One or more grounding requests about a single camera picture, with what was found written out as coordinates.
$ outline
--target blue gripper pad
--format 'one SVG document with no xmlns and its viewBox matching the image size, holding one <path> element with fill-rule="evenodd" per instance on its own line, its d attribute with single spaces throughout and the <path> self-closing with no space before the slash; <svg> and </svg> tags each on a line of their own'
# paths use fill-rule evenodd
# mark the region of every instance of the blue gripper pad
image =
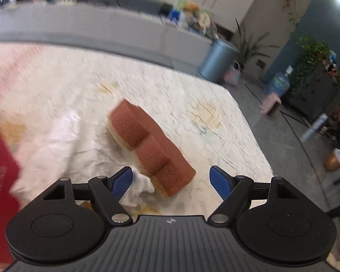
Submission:
<svg viewBox="0 0 340 272">
<path fill-rule="evenodd" d="M 124 167 L 111 178 L 112 188 L 111 194 L 117 201 L 120 201 L 127 189 L 132 183 L 132 169 L 130 167 Z"/>
<path fill-rule="evenodd" d="M 230 181 L 227 177 L 230 177 L 229 174 L 218 166 L 212 166 L 209 170 L 210 183 L 223 200 L 232 192 Z"/>
</svg>

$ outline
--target metal screw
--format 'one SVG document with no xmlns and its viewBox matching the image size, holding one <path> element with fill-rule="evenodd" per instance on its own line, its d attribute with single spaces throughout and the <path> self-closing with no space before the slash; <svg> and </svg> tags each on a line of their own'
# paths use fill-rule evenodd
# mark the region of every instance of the metal screw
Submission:
<svg viewBox="0 0 340 272">
<path fill-rule="evenodd" d="M 223 214 L 215 214 L 211 217 L 211 220 L 217 224 L 225 223 L 226 221 L 228 221 L 228 219 L 228 216 Z"/>
<path fill-rule="evenodd" d="M 115 223 L 126 223 L 130 219 L 130 216 L 126 214 L 115 214 L 111 219 Z"/>
</svg>

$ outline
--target blue wall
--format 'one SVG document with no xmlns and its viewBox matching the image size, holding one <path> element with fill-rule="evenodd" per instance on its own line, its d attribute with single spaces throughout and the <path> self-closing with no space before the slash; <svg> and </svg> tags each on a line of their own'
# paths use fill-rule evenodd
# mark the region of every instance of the blue wall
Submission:
<svg viewBox="0 0 340 272">
<path fill-rule="evenodd" d="M 302 52 L 297 44 L 298 34 L 328 43 L 337 55 L 336 63 L 340 71 L 340 0 L 312 0 L 293 35 L 262 75 L 264 83 L 272 79 L 276 72 L 284 72 L 287 66 L 296 65 Z"/>
</svg>

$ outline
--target stain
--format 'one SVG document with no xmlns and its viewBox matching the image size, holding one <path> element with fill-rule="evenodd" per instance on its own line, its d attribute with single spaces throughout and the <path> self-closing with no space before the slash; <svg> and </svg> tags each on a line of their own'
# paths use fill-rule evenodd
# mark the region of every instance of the stain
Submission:
<svg viewBox="0 0 340 272">
<path fill-rule="evenodd" d="M 140 208 L 137 208 L 130 214 L 131 214 L 131 217 L 136 218 L 138 215 L 160 215 L 161 213 L 152 207 L 142 206 Z"/>
<path fill-rule="evenodd" d="M 113 91 L 118 88 L 119 84 L 117 82 L 112 82 L 109 85 L 105 85 L 104 83 L 101 83 L 98 91 L 101 93 L 106 93 L 106 94 L 113 94 Z"/>
<path fill-rule="evenodd" d="M 26 125 L 23 123 L 13 123 L 8 120 L 0 122 L 0 136 L 12 151 L 18 148 L 25 133 Z"/>
<path fill-rule="evenodd" d="M 207 134 L 207 129 L 218 129 L 221 126 L 220 113 L 212 103 L 198 102 L 193 108 L 192 122 L 200 130 L 200 134 Z"/>
</svg>

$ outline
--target spray can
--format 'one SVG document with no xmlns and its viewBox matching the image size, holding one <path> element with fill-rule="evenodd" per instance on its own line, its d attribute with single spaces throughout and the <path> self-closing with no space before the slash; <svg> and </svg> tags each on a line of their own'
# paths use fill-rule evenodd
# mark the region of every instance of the spray can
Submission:
<svg viewBox="0 0 340 272">
<path fill-rule="evenodd" d="M 318 128 L 320 128 L 324 122 L 327 120 L 327 115 L 326 114 L 321 114 L 316 121 L 311 125 L 311 127 L 303 133 L 303 135 L 300 138 L 301 142 L 305 142 L 308 138 L 310 138 Z"/>
</svg>

